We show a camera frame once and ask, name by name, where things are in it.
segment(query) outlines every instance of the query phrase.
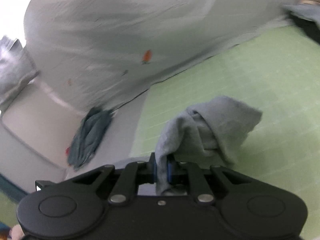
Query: gray rag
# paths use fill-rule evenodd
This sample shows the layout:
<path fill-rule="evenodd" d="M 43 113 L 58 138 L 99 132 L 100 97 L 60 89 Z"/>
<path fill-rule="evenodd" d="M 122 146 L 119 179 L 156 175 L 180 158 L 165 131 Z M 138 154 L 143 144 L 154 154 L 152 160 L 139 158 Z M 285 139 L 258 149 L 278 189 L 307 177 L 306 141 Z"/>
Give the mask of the gray rag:
<path fill-rule="evenodd" d="M 19 40 L 0 39 L 0 110 L 4 112 L 38 70 Z"/>
<path fill-rule="evenodd" d="M 68 155 L 68 163 L 77 171 L 95 155 L 106 129 L 112 120 L 111 110 L 92 108 L 74 136 Z"/>
<path fill-rule="evenodd" d="M 320 29 L 320 6 L 311 4 L 284 5 L 283 8 L 290 11 L 296 17 L 315 22 Z"/>
<path fill-rule="evenodd" d="M 176 160 L 196 162 L 205 169 L 222 160 L 236 163 L 239 147 L 261 116 L 262 112 L 243 102 L 219 96 L 190 106 L 169 121 L 155 150 L 157 194 L 181 193 L 168 183 L 167 155 L 174 153 Z"/>

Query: green cutting mat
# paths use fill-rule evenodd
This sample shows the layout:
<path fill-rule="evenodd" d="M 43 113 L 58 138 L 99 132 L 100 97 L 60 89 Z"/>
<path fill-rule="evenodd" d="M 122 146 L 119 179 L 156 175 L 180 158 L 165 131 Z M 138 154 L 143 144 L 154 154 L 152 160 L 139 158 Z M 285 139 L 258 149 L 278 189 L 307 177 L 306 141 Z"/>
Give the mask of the green cutting mat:
<path fill-rule="evenodd" d="M 320 46 L 278 28 L 153 85 L 131 156 L 149 155 L 168 120 L 217 95 L 263 111 L 236 170 L 299 195 L 309 210 L 302 236 L 320 236 Z"/>
<path fill-rule="evenodd" d="M 17 204 L 0 191 L 0 221 L 9 227 L 18 224 L 16 217 Z"/>

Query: metal screw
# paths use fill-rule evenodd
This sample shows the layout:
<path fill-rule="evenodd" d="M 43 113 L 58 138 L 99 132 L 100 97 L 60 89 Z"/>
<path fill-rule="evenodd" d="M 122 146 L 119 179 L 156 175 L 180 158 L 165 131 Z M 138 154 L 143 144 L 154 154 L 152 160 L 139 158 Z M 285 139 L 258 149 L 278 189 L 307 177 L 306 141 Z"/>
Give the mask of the metal screw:
<path fill-rule="evenodd" d="M 110 201 L 113 203 L 122 203 L 124 201 L 126 201 L 126 197 L 122 194 L 116 194 L 113 195 L 112 197 L 110 197 Z"/>
<path fill-rule="evenodd" d="M 208 203 L 214 200 L 214 197 L 210 194 L 201 194 L 198 196 L 198 200 L 202 203 Z"/>
<path fill-rule="evenodd" d="M 159 201 L 158 201 L 158 205 L 159 205 L 159 206 L 164 206 L 164 205 L 166 205 L 166 203 L 167 203 L 167 202 L 164 201 L 164 200 L 159 200 Z"/>

